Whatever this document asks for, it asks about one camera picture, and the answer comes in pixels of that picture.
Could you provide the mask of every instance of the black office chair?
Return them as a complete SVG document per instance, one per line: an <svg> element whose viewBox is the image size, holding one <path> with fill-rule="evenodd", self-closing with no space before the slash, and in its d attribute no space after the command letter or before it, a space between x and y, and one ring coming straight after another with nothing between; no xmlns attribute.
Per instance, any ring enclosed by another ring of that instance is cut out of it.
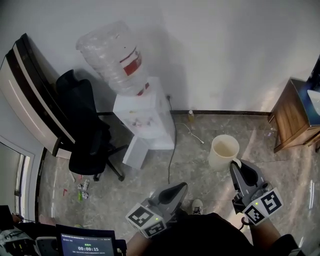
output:
<svg viewBox="0 0 320 256"><path fill-rule="evenodd" d="M74 70L69 70L56 81L57 102L70 121L75 140L69 169L80 175L94 175L99 180L106 164L120 181L125 177L109 161L109 156L127 149L128 145L115 148L110 144L110 126L98 117L91 83L77 80Z"/></svg>

